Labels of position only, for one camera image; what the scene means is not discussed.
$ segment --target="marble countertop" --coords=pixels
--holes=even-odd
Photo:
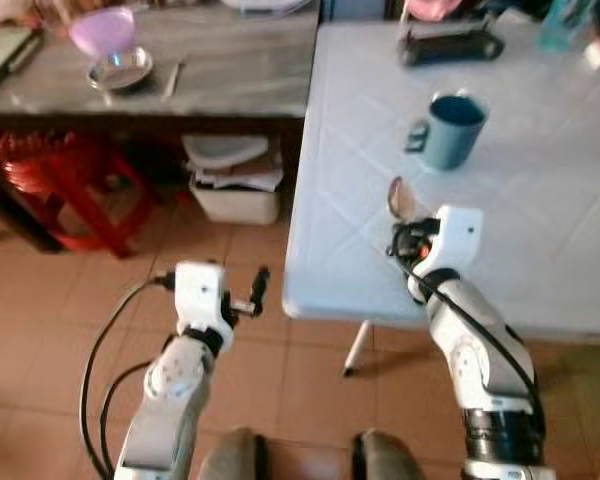
[[[305,113],[318,0],[287,16],[239,17],[217,3],[136,16],[137,43],[151,53],[150,80],[124,96],[86,81],[90,60],[68,40],[47,40],[22,72],[0,85],[1,115],[52,113],[288,116]],[[175,94],[161,96],[186,58]]]

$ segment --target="blue mug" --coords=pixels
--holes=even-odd
[[[406,151],[422,153],[425,165],[436,170],[453,170],[467,160],[487,116],[478,102],[462,93],[434,97],[429,118],[411,128]]]

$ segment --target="table leg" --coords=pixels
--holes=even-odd
[[[360,325],[360,330],[358,330],[358,334],[356,335],[356,339],[353,341],[353,345],[351,345],[351,350],[349,350],[349,354],[347,355],[347,359],[344,362],[344,372],[343,375],[345,377],[350,377],[356,371],[356,365],[358,364],[358,359],[360,358],[360,354],[364,349],[364,342],[371,331],[371,327],[373,324],[369,320],[365,320],[362,325]]]
[[[0,185],[0,220],[43,252],[58,252],[62,246]]]
[[[304,120],[298,120],[292,127],[280,132],[280,153],[285,175],[295,177],[298,173],[303,130]]]

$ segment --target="white bin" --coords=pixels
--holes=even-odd
[[[280,214],[278,192],[198,188],[193,177],[189,187],[209,220],[214,222],[271,225]]]

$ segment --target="plastic container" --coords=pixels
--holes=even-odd
[[[191,193],[209,220],[219,223],[271,225],[280,214],[280,193],[246,189],[204,188],[191,179]]]
[[[94,60],[128,49],[135,43],[135,36],[133,12],[124,7],[90,13],[69,28],[73,43]]]
[[[538,45],[549,52],[583,50],[591,27],[593,0],[553,0]]]
[[[185,135],[182,137],[190,169],[217,170],[233,167],[263,155],[269,149],[267,137]]]

